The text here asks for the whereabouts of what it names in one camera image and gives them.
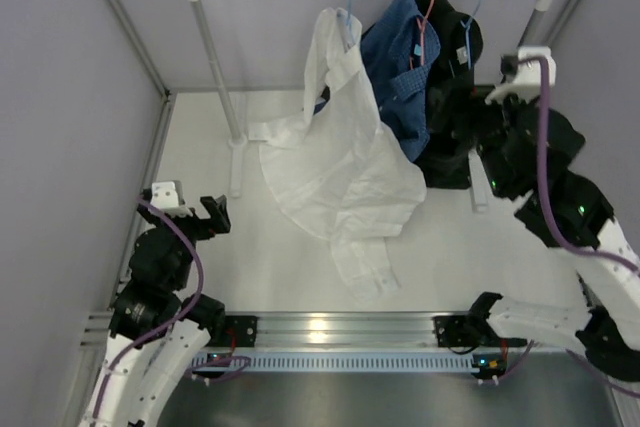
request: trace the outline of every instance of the blue denim shirt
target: blue denim shirt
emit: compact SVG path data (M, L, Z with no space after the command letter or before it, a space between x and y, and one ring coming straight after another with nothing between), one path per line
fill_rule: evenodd
M425 30L425 65L409 57L420 45L422 21L415 0L394 0L382 18L362 39L362 60L380 109L380 118L400 142L410 161L422 153L429 141L425 114L425 91L431 64L440 54L440 41L433 27Z

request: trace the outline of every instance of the clothing tag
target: clothing tag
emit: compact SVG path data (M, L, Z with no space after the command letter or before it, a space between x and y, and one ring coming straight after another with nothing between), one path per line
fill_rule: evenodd
M469 54L467 53L467 47L460 47L459 49L456 50L456 55L458 56L458 63L459 64L466 64L468 62L469 59Z

